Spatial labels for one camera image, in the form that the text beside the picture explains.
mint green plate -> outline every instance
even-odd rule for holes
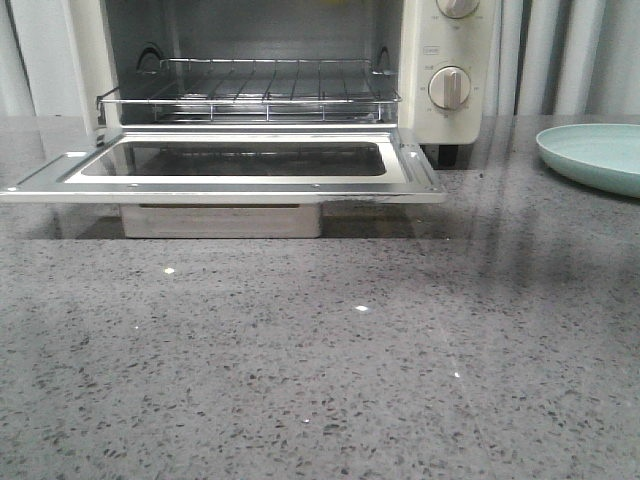
[[[544,162],[565,177],[640,198],[640,125],[566,125],[536,141]]]

countertop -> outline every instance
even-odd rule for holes
[[[0,477],[640,478],[640,202],[485,119],[441,205],[312,240],[127,240],[0,206]],[[0,120],[0,184],[84,139]]]

oven rack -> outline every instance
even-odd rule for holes
[[[400,96],[394,75],[366,59],[170,58],[97,98],[123,123],[380,122]]]

white knob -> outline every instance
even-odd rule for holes
[[[440,11],[450,18],[463,18],[478,8],[480,0],[438,0]]]
[[[445,67],[438,70],[429,82],[431,101],[445,110],[457,110],[469,97],[471,80],[464,70],[458,67]]]

